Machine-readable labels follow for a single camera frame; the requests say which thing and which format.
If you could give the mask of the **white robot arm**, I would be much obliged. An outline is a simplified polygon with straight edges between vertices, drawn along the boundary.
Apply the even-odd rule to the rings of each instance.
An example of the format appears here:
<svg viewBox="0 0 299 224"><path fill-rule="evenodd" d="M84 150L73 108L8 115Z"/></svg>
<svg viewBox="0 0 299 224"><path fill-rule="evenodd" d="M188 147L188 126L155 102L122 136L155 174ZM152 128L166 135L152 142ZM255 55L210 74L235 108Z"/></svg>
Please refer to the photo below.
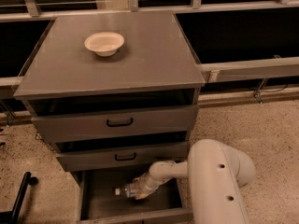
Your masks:
<svg viewBox="0 0 299 224"><path fill-rule="evenodd" d="M157 161L135 178L135 197L144 199L170 179L186 178L195 224L249 224L239 189L254 177L255 165L246 153L204 139L192 145L186 161Z"/></svg>

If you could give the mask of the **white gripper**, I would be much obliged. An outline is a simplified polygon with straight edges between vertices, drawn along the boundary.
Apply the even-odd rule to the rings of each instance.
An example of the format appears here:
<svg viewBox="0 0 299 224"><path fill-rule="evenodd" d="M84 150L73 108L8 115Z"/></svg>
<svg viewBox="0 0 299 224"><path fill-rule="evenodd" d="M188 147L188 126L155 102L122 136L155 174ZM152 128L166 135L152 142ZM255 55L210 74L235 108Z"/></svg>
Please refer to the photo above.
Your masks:
<svg viewBox="0 0 299 224"><path fill-rule="evenodd" d="M136 177L133 183L138 184L139 194L135 196L136 200L142 200L147 198L157 188L159 188L158 181L150 176L149 173L144 173L140 177Z"/></svg>

